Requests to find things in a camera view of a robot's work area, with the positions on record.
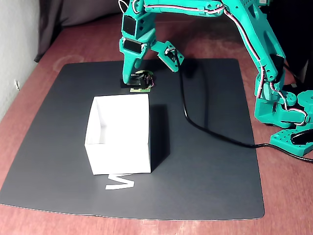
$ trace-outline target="white box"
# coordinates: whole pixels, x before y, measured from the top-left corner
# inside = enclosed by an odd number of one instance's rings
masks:
[[[151,173],[148,94],[96,96],[85,148],[94,175]]]

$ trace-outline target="teal robotic arm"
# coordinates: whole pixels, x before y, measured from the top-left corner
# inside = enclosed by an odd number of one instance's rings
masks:
[[[294,155],[313,149],[313,91],[297,96],[282,90],[285,79],[282,51],[256,0],[131,0],[123,14],[120,51],[124,54],[123,82],[130,85],[132,71],[139,68],[148,50],[177,72],[184,56],[170,42],[156,39],[156,13],[172,12],[200,17],[226,14],[238,27],[259,74],[255,85],[255,117],[283,128],[270,143]]]

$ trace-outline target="black mat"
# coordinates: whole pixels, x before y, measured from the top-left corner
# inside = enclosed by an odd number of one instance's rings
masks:
[[[0,191],[0,203],[51,212],[162,220],[228,220],[264,214],[256,151],[216,140],[187,123],[178,74],[161,61],[149,93],[154,171],[122,178],[93,176],[84,147],[92,99],[120,89],[122,62],[65,65],[38,111]],[[185,60],[190,117],[253,143],[239,64],[232,59]]]

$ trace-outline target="reddish wooden desk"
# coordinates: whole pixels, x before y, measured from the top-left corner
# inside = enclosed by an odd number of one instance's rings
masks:
[[[186,57],[237,58],[255,142],[279,130],[253,115],[257,70],[235,25],[226,18],[162,15],[160,41],[171,41]],[[65,29],[23,86],[0,124],[0,186],[49,88],[66,63],[123,60],[118,50],[121,16]],[[149,52],[147,59],[156,58]],[[313,165],[273,149],[258,149],[265,216],[243,221],[143,221],[38,212],[0,206],[0,235],[312,235]]]

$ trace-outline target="white letter v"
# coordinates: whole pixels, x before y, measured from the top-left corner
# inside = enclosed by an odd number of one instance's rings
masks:
[[[132,175],[132,174],[111,174],[111,175],[108,175],[109,180],[114,180],[114,181],[117,181],[117,182],[120,182],[123,184],[122,185],[106,185],[106,190],[134,187],[134,181],[120,178],[121,176],[126,176],[126,175]]]

